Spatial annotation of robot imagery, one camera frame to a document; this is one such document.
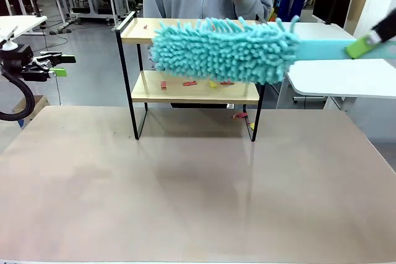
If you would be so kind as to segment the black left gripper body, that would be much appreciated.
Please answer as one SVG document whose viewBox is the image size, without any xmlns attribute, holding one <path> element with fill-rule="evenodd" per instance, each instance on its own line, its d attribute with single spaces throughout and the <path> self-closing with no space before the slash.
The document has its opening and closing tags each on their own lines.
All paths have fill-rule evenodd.
<svg viewBox="0 0 396 264">
<path fill-rule="evenodd" d="M 38 62 L 29 45 L 19 45 L 11 51 L 1 50 L 2 68 L 9 74 L 28 82 L 45 82 L 48 67 Z"/>
</svg>

